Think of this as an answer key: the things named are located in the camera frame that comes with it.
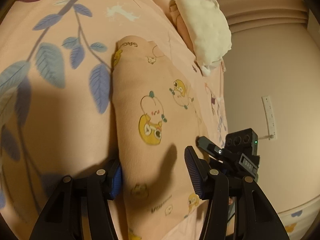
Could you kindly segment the pink cartoon print garment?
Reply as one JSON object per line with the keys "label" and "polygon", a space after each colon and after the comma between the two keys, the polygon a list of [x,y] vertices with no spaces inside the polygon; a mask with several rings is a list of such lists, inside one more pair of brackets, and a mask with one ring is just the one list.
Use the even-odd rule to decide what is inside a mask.
{"label": "pink cartoon print garment", "polygon": [[186,76],[154,42],[117,44],[113,97],[129,239],[162,239],[202,204],[184,159],[206,135]]}

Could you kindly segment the white power strip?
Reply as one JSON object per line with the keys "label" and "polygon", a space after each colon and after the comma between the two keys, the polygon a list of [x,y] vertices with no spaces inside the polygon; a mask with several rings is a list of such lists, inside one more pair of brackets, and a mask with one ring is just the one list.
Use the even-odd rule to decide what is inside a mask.
{"label": "white power strip", "polygon": [[276,127],[276,119],[272,107],[271,98],[269,96],[262,96],[261,97],[263,102],[263,107],[266,116],[266,124],[268,130],[268,139],[269,140],[276,140],[277,139],[277,127]]}

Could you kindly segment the white fluffy folded cloth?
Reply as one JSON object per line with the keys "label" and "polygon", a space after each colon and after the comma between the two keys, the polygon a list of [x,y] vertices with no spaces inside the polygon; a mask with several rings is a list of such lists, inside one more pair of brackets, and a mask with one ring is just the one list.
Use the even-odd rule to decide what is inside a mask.
{"label": "white fluffy folded cloth", "polygon": [[176,0],[196,62],[210,76],[232,48],[232,35],[217,0]]}

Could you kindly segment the pink floral bed sheet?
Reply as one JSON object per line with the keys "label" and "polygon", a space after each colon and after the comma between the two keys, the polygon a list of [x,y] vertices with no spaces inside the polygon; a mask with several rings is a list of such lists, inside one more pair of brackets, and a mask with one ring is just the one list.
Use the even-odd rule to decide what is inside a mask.
{"label": "pink floral bed sheet", "polygon": [[[203,76],[176,0],[17,0],[1,23],[1,215],[28,239],[59,180],[119,156],[114,56],[127,36],[154,42],[199,101],[207,134],[224,145],[223,60]],[[206,203],[162,239],[198,239]],[[129,239],[123,188],[111,204]]]}

